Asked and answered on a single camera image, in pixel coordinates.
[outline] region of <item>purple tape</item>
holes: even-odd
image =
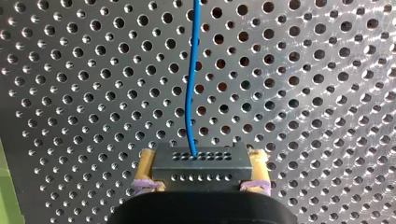
[[[251,180],[241,184],[241,191],[247,191],[248,188],[260,187],[262,194],[271,196],[271,182],[269,180]]]
[[[152,192],[161,185],[161,183],[155,183],[150,179],[135,179],[134,182],[132,182],[132,189],[134,190],[134,196],[136,196],[143,191]]]

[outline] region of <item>blue wire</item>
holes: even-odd
[[[186,104],[185,104],[185,123],[187,131],[187,139],[189,141],[190,153],[193,157],[197,155],[197,149],[194,142],[194,133],[191,125],[191,103],[192,95],[194,90],[194,80],[195,80],[195,67],[198,55],[198,41],[200,33],[200,19],[201,19],[201,7],[200,0],[194,1],[194,20],[192,22],[192,35],[191,35],[191,55],[190,55],[190,67],[189,67],[189,82],[187,83],[187,93],[186,93]]]

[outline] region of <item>hole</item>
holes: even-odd
[[[223,35],[221,35],[221,34],[215,35],[214,41],[215,41],[215,43],[218,44],[218,45],[222,44],[222,43],[224,42],[224,37],[223,37]]]
[[[173,5],[174,5],[174,7],[181,7],[181,6],[183,6],[181,0],[174,0]]]
[[[272,2],[266,2],[264,5],[262,5],[262,10],[266,13],[270,13],[274,10],[274,3]]]
[[[173,16],[169,12],[163,13],[163,23],[169,24],[173,21]]]
[[[300,0],[290,0],[290,1],[289,1],[289,8],[290,8],[291,10],[296,10],[296,9],[298,9],[298,8],[300,7],[300,5],[301,5]]]
[[[221,10],[221,8],[219,8],[219,7],[214,7],[214,8],[212,9],[212,16],[213,16],[213,18],[215,18],[215,19],[220,18],[220,17],[222,16],[222,10]]]
[[[119,52],[120,53],[128,53],[129,52],[129,45],[126,43],[119,44]]]
[[[246,5],[240,5],[236,11],[239,16],[246,16],[248,14],[248,7]]]
[[[289,54],[289,60],[293,63],[297,62],[300,60],[300,54],[298,52],[292,52]]]
[[[242,67],[247,67],[247,66],[249,65],[249,58],[248,58],[248,57],[242,57],[242,58],[239,60],[239,64],[240,64]]]
[[[241,41],[241,42],[247,42],[247,41],[248,41],[248,33],[245,32],[245,31],[239,33],[238,39],[239,39],[239,41]]]
[[[314,105],[314,106],[321,106],[321,105],[323,105],[323,99],[320,98],[320,97],[315,97],[315,98],[312,100],[312,105]]]
[[[178,72],[178,64],[177,63],[171,63],[169,64],[169,71],[171,73],[177,73]]]
[[[233,21],[227,21],[227,29],[231,30],[235,27],[235,22]]]
[[[315,5],[317,7],[325,7],[327,4],[327,0],[316,0],[315,1]]]
[[[72,0],[61,0],[61,5],[66,8],[70,8],[73,6],[73,1]]]
[[[267,54],[264,56],[263,61],[265,64],[271,64],[275,61],[275,57],[272,54]]]
[[[217,59],[216,60],[216,67],[218,69],[223,69],[225,67],[225,61],[223,59]]]
[[[341,23],[341,31],[348,32],[352,29],[352,23],[349,21],[343,21]]]
[[[379,22],[376,19],[370,19],[367,21],[368,29],[375,29],[378,26]]]
[[[264,39],[269,40],[269,39],[272,39],[272,38],[274,37],[275,32],[274,32],[274,30],[272,30],[272,29],[266,29],[266,30],[264,30],[264,32],[262,33],[262,35],[264,36]]]
[[[322,35],[326,32],[326,25],[319,23],[315,26],[315,33],[318,35]]]
[[[346,72],[341,72],[340,74],[338,74],[337,78],[338,78],[338,81],[345,82],[349,79],[349,74]]]
[[[137,18],[137,23],[138,23],[140,26],[147,26],[147,25],[149,24],[149,17],[147,17],[146,15],[140,15],[140,16]]]
[[[174,39],[167,39],[165,42],[165,46],[168,49],[174,49],[176,47],[176,41]]]
[[[297,36],[300,34],[300,32],[301,32],[301,30],[300,30],[300,27],[298,27],[298,26],[291,26],[289,28],[289,35],[291,35],[291,36]]]
[[[244,103],[242,104],[242,111],[247,113],[251,110],[251,104],[250,103]]]
[[[219,107],[219,112],[221,113],[221,114],[226,114],[226,113],[228,113],[228,106],[227,105],[221,105],[220,107]]]

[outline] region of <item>perforated metal sheet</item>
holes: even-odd
[[[186,146],[191,0],[0,1],[1,136],[27,223],[105,223]],[[301,223],[395,223],[396,2],[202,0],[199,146],[265,148]]]

